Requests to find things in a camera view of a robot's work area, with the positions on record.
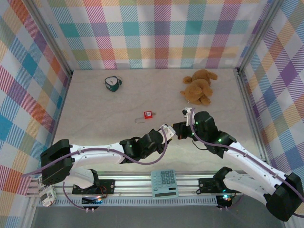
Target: teddy bear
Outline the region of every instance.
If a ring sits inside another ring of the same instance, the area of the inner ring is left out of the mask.
[[[183,83],[189,84],[185,91],[181,91],[186,100],[195,105],[209,105],[212,96],[212,89],[210,88],[211,80],[217,80],[218,76],[205,69],[198,70],[192,77],[184,77]]]

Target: teddy bear ear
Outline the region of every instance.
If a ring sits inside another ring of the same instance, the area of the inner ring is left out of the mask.
[[[194,87],[192,90],[191,90],[191,92],[193,93],[193,94],[200,94],[200,93],[202,93],[202,89],[200,88],[200,87]]]

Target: red box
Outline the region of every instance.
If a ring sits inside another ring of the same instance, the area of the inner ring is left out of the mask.
[[[144,114],[145,119],[153,118],[152,111],[146,111],[146,112],[143,112],[143,114]]]

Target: calculator display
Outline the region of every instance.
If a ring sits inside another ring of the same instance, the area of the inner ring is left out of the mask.
[[[161,196],[176,196],[176,192],[165,192],[165,193],[156,193],[155,197],[161,197]]]

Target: colorful checkered wall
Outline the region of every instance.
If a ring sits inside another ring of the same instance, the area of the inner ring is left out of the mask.
[[[304,184],[303,0],[284,1],[245,79],[272,165]]]
[[[0,228],[22,216],[30,177],[50,146],[68,78],[21,0],[0,0]]]
[[[35,2],[71,68],[91,70],[235,68],[271,0]]]

